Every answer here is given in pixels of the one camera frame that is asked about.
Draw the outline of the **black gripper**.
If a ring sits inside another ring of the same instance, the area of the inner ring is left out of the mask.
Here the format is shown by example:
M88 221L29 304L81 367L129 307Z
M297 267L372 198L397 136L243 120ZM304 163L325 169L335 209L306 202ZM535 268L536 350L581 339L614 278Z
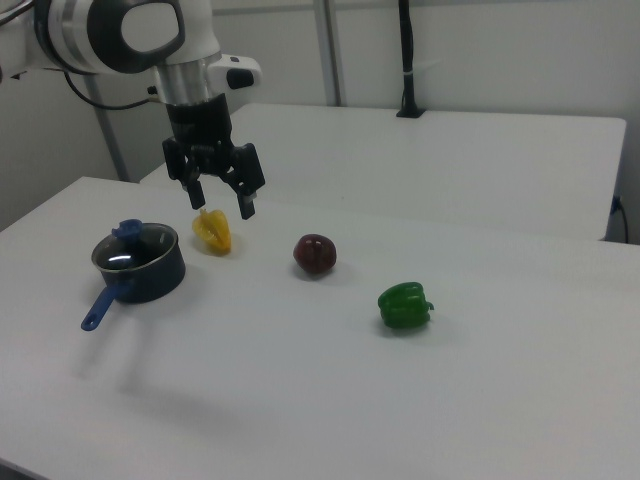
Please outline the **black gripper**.
M265 177L255 146L234 146L231 141L226 95L193 105L167 105L166 111L173 132L162 143L167 173L187 192L191 207L198 210L206 203L200 173L222 174L236 193L241 218L250 219Z

